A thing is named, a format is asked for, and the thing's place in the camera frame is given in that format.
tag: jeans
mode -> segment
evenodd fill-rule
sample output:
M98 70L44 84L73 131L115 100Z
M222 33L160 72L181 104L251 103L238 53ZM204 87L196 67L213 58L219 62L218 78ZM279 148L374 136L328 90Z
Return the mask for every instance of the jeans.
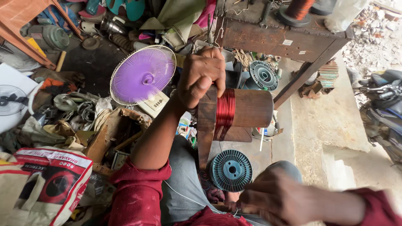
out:
M204 209L206 205L213 212L224 214L224 212L217 210L209 203L205 191L201 187L193 157L196 154L196 150L191 147L183 136L174 138L169 154L172 175L162 182L163 198L160 201L162 226L169 226L176 222L188 220L195 213ZM278 161L267 168L277 167L285 170L296 181L302 182L300 171L292 163ZM238 213L235 217L238 218L239 216L243 216L254 226L270 225L258 215Z

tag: red shirt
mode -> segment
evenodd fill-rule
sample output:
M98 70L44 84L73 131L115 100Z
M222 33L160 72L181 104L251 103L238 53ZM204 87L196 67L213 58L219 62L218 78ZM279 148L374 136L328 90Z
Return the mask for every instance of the red shirt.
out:
M113 197L109 226L160 226L159 201L162 199L162 180L170 177L169 160L159 170L140 170L127 161L111 178L118 184ZM365 198L366 213L361 226L402 226L402 219L389 205L383 191L368 188L352 190ZM243 217L217 214L207 206L190 219L175 226L251 226Z

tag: wooden workbench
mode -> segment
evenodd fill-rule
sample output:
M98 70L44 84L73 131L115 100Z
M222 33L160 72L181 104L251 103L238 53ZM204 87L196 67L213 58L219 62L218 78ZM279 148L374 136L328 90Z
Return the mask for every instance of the wooden workbench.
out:
M274 98L275 109L353 37L350 27L344 32L331 33L324 26L325 17L314 14L310 14L311 22L305 27L284 25L276 20L277 9L270 12L268 28L260 28L258 23L263 15L265 1L257 0L249 7L248 0L233 5L234 2L236 0L217 1L215 46L305 61L295 78Z

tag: motorcycle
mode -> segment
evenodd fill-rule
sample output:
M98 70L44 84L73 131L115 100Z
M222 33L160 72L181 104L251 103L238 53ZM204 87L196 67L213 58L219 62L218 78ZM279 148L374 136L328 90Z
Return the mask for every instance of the motorcycle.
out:
M354 88L369 101L359 111L370 143L378 142L402 170L402 72L374 72Z

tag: rubble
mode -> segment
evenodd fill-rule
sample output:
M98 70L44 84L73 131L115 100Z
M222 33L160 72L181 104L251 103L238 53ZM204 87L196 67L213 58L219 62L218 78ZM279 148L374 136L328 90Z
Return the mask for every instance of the rubble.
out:
M402 70L402 15L368 5L351 24L354 39L343 49L346 67L363 77L386 69Z

